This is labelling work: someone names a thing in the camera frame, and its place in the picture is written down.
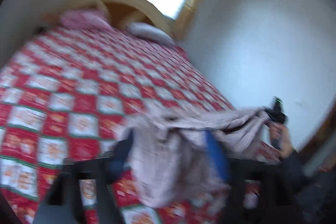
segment red and white checkered bedspread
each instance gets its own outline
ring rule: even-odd
[[[0,92],[1,188],[24,223],[63,159],[108,151],[123,117],[150,104],[232,108],[176,51],[118,30],[58,28],[35,37],[2,69]],[[112,189],[127,224],[135,214],[153,224],[210,221],[224,194],[153,210],[140,205],[130,170]],[[88,223],[96,223],[94,181],[81,181],[81,190]]]

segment pink pillow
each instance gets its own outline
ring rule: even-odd
[[[99,10],[70,10],[60,16],[60,23],[69,29],[112,29]]]

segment bedspread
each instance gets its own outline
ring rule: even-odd
[[[34,37],[2,69],[0,92],[1,188],[23,223],[34,219],[63,159],[108,151],[124,117],[152,105],[233,108],[174,49],[116,29],[57,28]],[[273,158],[263,144],[260,151]],[[80,186],[88,223],[97,223],[95,182]],[[225,194],[154,210],[138,201],[131,170],[111,192],[127,224],[210,221]]]

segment wooden headboard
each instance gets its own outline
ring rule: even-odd
[[[58,14],[81,8],[103,10],[110,24],[119,29],[124,29],[129,22],[145,22],[171,33],[166,17],[147,0],[68,0],[58,8]]]

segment person's hand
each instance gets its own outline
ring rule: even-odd
[[[280,157],[283,159],[289,157],[293,151],[294,148],[292,146],[292,142],[290,140],[288,128],[285,127],[283,124],[276,123],[276,122],[269,122],[269,137],[271,140],[278,140],[281,135],[280,139]]]

